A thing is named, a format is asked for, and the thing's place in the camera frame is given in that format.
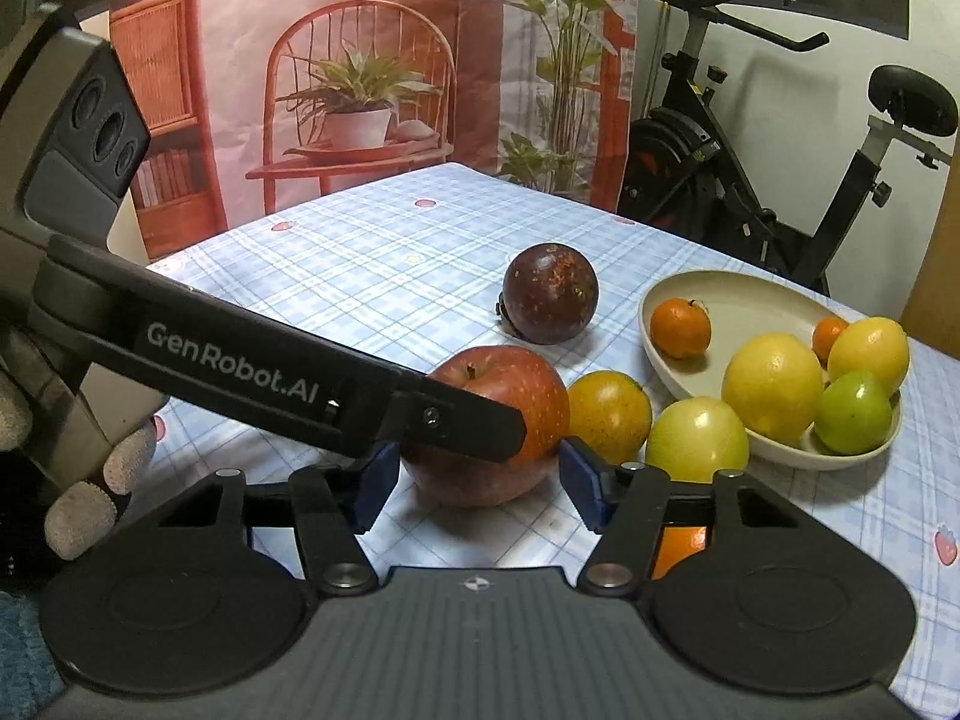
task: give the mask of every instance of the bookshelf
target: bookshelf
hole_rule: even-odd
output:
[[[200,0],[145,0],[110,15],[110,39],[152,143],[131,184],[151,261],[227,229],[200,52]]]

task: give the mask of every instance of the tablecloth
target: tablecloth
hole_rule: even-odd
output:
[[[760,274],[659,230],[454,164],[261,218],[152,269],[429,371],[468,346],[518,343],[499,329],[493,311],[503,272],[518,252],[548,241],[587,255],[600,280],[600,302],[589,332],[538,351],[568,384],[597,368],[629,373],[644,384],[655,413],[672,399],[640,345],[642,295],[684,269]],[[847,319],[859,317],[814,298]],[[960,364],[920,343],[911,352],[904,426],[889,457],[831,473],[754,459],[750,471],[907,584],[919,622],[893,689],[927,717],[952,718],[960,709],[960,562],[950,532],[960,529]],[[319,450],[184,402],[171,402],[161,418],[165,436],[131,517],[220,467],[243,469],[258,483],[330,461]],[[402,473],[360,541],[381,574],[390,565],[560,565],[573,579],[597,536],[584,528],[556,476],[498,509],[459,512],[426,500]],[[291,532],[259,530],[256,547],[301,573]]]

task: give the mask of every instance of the printed backdrop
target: printed backdrop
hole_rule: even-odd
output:
[[[152,259],[446,161],[614,210],[635,0],[111,0]]]

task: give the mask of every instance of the bowl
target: bowl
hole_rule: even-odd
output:
[[[707,306],[712,338],[707,353],[695,360],[671,360],[650,340],[650,314],[669,298],[700,300]],[[676,399],[708,395],[719,398],[724,372],[733,354],[751,338],[765,333],[789,333],[809,346],[813,328],[834,316],[829,308],[796,290],[765,278],[733,271],[685,271],[668,276],[648,290],[640,303],[643,348],[656,375]],[[827,372],[824,371],[824,382]],[[836,455],[813,432],[812,425],[798,445],[784,445],[747,429],[752,454],[794,469],[838,470],[865,463],[885,452],[901,429],[901,396],[891,399],[894,418],[882,446],[862,455]]]

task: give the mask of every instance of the adjustment knob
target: adjustment knob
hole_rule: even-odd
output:
[[[882,208],[887,204],[887,200],[890,199],[890,194],[893,190],[890,188],[889,184],[880,181],[878,184],[874,184],[874,205],[877,208]]]
[[[727,71],[718,68],[716,65],[710,65],[707,68],[707,78],[713,83],[723,83],[727,80]]]

